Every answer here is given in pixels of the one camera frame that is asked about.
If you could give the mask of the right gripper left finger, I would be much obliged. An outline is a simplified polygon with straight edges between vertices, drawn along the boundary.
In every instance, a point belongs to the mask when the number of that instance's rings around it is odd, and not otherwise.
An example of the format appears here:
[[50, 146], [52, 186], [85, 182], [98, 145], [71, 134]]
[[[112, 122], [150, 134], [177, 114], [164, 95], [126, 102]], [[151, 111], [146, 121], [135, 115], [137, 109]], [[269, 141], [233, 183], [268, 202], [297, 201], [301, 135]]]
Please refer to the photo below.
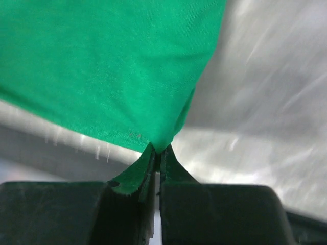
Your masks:
[[155, 150], [107, 182], [6, 182], [1, 244], [148, 244]]

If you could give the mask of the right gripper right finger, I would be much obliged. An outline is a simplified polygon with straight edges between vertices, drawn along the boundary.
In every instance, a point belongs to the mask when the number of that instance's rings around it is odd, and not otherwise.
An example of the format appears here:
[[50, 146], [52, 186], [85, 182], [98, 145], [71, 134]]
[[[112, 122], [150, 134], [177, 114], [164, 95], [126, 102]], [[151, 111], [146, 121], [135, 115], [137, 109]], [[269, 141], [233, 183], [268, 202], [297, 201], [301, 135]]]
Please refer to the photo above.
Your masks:
[[160, 159], [163, 244], [293, 244], [280, 199], [268, 186], [201, 184], [171, 146]]

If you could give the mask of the green t-shirt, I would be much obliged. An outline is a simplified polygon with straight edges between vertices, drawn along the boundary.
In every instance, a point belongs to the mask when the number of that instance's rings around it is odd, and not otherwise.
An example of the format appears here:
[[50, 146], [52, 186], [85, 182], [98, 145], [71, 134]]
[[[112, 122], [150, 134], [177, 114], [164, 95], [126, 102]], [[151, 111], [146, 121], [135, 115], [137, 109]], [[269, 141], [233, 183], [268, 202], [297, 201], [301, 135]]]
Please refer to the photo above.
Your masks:
[[225, 1], [1, 1], [1, 99], [162, 152], [212, 57]]

